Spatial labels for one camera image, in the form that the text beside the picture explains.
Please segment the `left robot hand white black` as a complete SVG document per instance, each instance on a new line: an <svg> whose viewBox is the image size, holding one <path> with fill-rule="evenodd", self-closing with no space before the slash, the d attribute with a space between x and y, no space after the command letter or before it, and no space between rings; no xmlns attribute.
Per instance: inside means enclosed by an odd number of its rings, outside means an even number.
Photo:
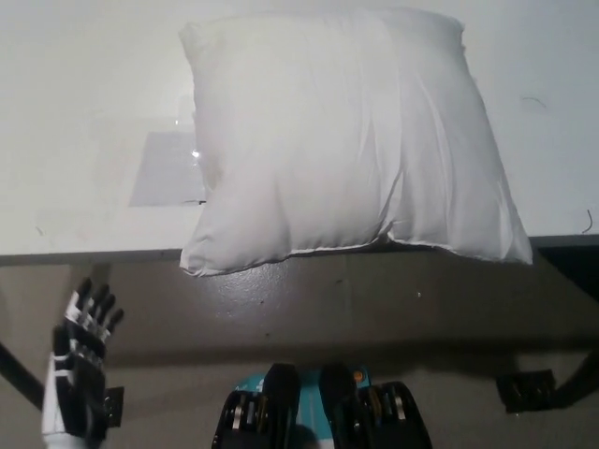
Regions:
<svg viewBox="0 0 599 449"><path fill-rule="evenodd" d="M107 342L124 318L107 284L81 281L52 330L41 435L48 448L99 448L109 415L104 363Z"/></svg>

